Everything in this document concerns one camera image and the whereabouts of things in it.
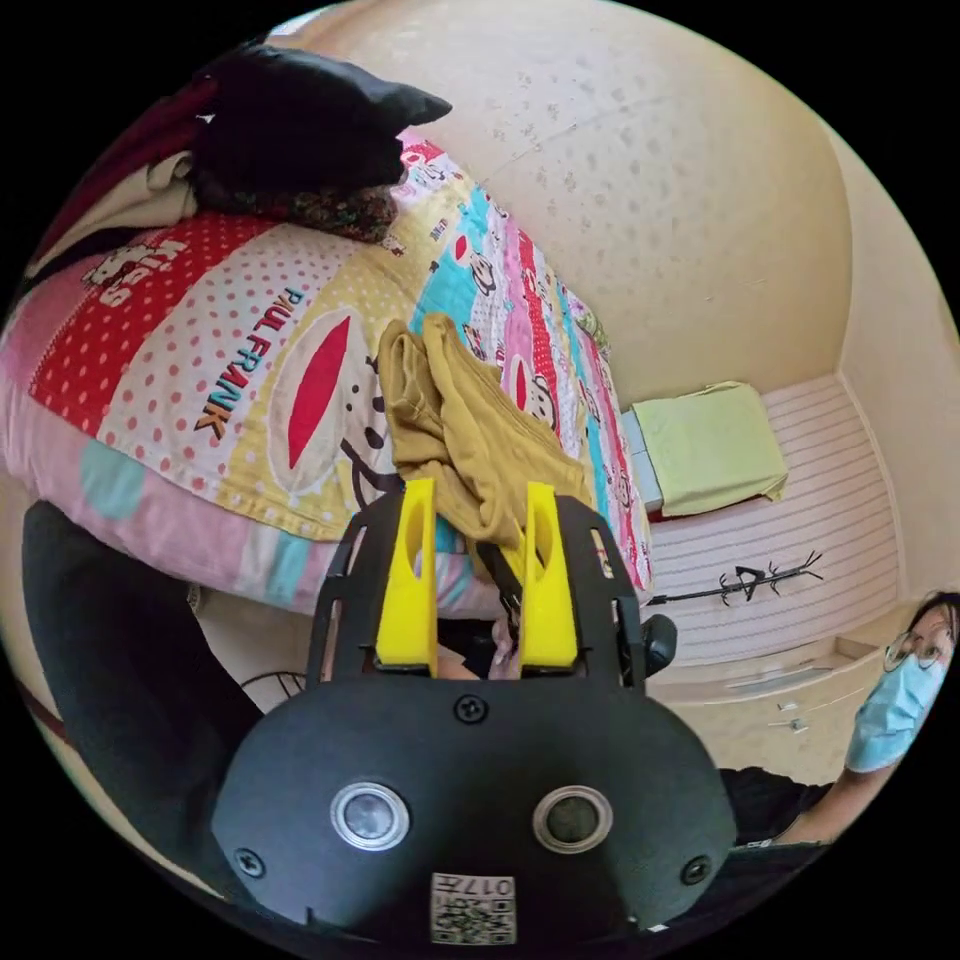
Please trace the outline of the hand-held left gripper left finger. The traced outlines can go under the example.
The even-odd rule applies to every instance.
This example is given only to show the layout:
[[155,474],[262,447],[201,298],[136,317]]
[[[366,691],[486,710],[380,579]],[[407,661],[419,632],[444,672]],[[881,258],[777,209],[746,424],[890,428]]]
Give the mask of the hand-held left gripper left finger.
[[382,669],[436,669],[435,482],[420,478],[403,492],[393,538],[375,653]]

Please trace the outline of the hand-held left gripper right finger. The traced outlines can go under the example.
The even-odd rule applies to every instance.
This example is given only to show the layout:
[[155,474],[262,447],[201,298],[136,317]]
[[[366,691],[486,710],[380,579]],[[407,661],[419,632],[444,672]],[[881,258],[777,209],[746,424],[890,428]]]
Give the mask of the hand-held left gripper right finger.
[[573,601],[554,489],[527,487],[520,613],[522,669],[571,669],[579,653]]

